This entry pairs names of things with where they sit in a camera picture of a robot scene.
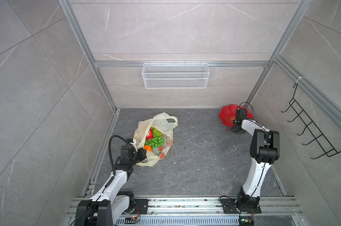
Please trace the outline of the red flower-shaped plate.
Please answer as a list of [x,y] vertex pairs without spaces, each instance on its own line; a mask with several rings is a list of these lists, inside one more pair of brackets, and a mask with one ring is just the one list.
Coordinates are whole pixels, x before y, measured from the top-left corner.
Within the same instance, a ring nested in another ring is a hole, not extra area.
[[225,106],[221,109],[221,112],[219,113],[219,118],[221,119],[222,123],[225,126],[233,127],[233,121],[236,119],[236,110],[239,108],[244,108],[239,105],[231,104],[228,106]]

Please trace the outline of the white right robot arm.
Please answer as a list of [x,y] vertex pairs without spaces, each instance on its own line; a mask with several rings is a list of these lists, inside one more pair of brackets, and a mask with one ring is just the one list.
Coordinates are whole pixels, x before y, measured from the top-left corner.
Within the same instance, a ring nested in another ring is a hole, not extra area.
[[236,200],[237,209],[246,212],[254,210],[259,205],[266,174],[280,157],[280,133],[265,128],[253,119],[236,118],[233,125],[235,131],[245,131],[252,135],[251,167]]

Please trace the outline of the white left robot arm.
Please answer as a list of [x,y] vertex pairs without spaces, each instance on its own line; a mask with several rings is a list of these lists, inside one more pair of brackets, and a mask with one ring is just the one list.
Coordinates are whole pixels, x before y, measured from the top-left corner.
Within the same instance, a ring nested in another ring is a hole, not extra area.
[[139,211],[132,192],[122,192],[133,172],[134,165],[146,159],[144,148],[133,145],[121,147],[121,155],[112,161],[113,171],[100,190],[77,206],[71,226],[113,226],[122,214]]

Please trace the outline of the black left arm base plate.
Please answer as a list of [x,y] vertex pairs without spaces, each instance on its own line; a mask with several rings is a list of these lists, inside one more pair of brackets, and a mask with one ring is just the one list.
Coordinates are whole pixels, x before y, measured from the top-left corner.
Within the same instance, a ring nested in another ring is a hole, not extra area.
[[142,215],[147,214],[148,211],[148,199],[135,199],[130,202],[128,209],[126,209],[124,214]]

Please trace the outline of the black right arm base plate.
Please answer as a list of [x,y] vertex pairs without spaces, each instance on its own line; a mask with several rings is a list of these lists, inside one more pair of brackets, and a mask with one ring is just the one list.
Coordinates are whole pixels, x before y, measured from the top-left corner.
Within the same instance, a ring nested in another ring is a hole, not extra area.
[[259,197],[245,198],[243,200],[226,196],[220,198],[220,203],[225,214],[260,214],[262,211],[259,201]]

